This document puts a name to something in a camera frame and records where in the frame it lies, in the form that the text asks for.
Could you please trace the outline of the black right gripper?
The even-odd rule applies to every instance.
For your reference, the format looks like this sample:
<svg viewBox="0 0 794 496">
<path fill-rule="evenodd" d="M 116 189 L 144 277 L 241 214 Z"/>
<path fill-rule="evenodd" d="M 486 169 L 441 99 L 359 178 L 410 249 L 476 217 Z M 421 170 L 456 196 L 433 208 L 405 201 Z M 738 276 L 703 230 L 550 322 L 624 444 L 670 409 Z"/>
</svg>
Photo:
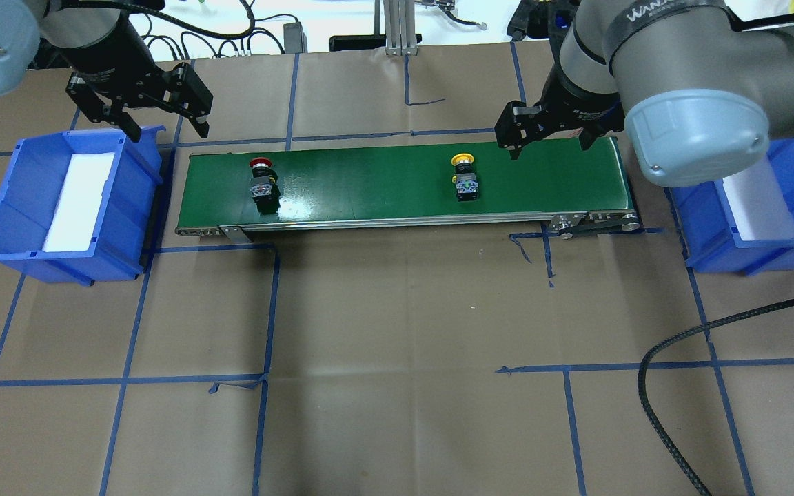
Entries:
<svg viewBox="0 0 794 496">
<path fill-rule="evenodd" d="M 580 150 L 587 151 L 599 138 L 623 132 L 625 118 L 618 93 L 587 91 L 556 65 L 549 72 L 539 101 L 532 106 L 508 101 L 494 133 L 498 147 L 517 161 L 527 145 L 563 131 L 582 129 L 578 135 Z"/>
</svg>

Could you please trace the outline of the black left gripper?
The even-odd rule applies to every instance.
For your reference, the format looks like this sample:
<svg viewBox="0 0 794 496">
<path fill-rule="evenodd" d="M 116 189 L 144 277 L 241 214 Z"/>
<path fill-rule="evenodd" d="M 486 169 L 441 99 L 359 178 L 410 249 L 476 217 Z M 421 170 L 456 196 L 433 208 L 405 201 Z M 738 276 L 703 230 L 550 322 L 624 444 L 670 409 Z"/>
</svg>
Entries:
<svg viewBox="0 0 794 496">
<path fill-rule="evenodd" d="M 97 42 L 66 48 L 64 59 L 74 69 L 66 94 L 92 123 L 119 127 L 139 143 L 141 127 L 123 106 L 157 107 L 185 117 L 199 137 L 208 138 L 214 95 L 190 63 L 179 63 L 167 72 L 155 65 L 138 32 L 112 31 Z M 101 95 L 112 103 L 105 103 Z"/>
</svg>

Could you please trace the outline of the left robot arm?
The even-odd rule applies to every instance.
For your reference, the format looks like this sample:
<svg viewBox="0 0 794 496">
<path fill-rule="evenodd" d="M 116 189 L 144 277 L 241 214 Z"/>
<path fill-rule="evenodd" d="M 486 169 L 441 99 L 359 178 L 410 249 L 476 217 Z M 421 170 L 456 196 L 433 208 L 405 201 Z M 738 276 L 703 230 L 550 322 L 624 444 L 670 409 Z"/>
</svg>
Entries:
<svg viewBox="0 0 794 496">
<path fill-rule="evenodd" d="M 210 132 L 212 93 L 189 63 L 161 69 L 129 15 L 163 14 L 163 1 L 0 1 L 0 95 L 10 93 L 47 41 L 72 67 L 65 93 L 88 121 L 138 141 L 131 109 L 155 107 Z"/>
</svg>

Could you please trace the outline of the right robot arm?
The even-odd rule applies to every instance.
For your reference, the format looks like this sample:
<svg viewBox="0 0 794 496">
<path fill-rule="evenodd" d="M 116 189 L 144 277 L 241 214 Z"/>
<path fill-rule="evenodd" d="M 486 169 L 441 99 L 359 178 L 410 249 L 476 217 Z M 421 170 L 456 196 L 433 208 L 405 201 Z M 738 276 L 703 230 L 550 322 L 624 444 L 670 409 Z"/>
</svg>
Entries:
<svg viewBox="0 0 794 496">
<path fill-rule="evenodd" d="M 580 1 L 533 105 L 510 101 L 498 147 L 579 131 L 583 149 L 626 132 L 662 187 L 715 181 L 794 138 L 794 14 L 741 20 L 724 1 Z"/>
</svg>

